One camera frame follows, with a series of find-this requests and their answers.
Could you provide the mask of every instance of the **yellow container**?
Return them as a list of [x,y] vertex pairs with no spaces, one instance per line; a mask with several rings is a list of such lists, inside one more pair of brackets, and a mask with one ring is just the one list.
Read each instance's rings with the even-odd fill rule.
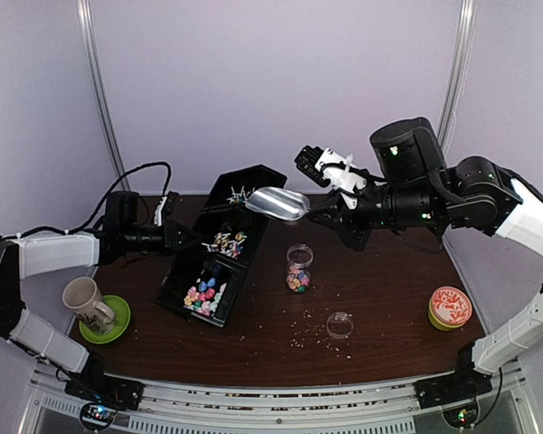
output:
[[451,332],[464,326],[472,316],[472,303],[457,288],[440,287],[433,292],[428,303],[428,319],[443,331]]

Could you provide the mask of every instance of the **mug handle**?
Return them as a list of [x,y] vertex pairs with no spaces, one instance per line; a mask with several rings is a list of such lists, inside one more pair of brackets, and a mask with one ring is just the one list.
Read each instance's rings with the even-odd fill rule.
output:
[[94,304],[94,308],[102,312],[109,319],[109,322],[115,319],[115,311],[104,303],[97,301]]

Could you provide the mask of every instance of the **green plate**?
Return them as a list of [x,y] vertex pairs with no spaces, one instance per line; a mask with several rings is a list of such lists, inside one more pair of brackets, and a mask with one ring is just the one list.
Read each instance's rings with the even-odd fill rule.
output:
[[121,336],[130,321],[130,307],[123,298],[119,296],[104,296],[105,303],[115,312],[115,326],[106,335],[96,335],[82,321],[79,321],[81,335],[91,344],[108,344]]

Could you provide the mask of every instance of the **white wall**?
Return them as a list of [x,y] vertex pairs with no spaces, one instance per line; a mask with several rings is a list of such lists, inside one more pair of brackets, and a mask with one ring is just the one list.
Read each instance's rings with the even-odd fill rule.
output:
[[[113,178],[74,0],[0,0],[0,233],[81,223]],[[60,329],[63,286],[30,278],[27,306]],[[0,340],[0,433],[14,432],[33,360]]]
[[[487,156],[543,193],[543,1],[479,2],[471,65],[448,160]],[[543,282],[543,259],[474,231],[448,236],[490,330]],[[543,419],[543,344],[520,358]]]
[[[107,0],[92,16],[126,167],[173,164],[172,187],[208,192],[264,163],[316,188],[293,159],[307,144],[354,153],[379,127],[441,116],[459,0]],[[161,171],[131,186],[158,192]]]

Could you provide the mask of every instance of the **black organizer box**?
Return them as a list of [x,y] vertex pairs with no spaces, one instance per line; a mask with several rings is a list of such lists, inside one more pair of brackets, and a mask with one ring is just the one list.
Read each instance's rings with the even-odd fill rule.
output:
[[[265,186],[283,187],[287,177],[265,165],[256,165],[236,172],[220,175],[209,193],[193,230],[204,236],[204,242],[211,244],[217,232],[235,234],[243,231],[247,239],[243,243],[242,253],[237,259],[220,253],[207,251],[205,246],[186,250],[178,254],[163,279],[156,303],[180,316],[194,316],[215,326],[224,326],[232,310],[233,303],[243,286],[253,257],[262,240],[268,219],[246,210],[242,204],[229,204],[227,198],[244,190]],[[217,310],[210,317],[184,308],[187,290],[195,283],[202,270],[217,269],[218,283],[226,283]]]

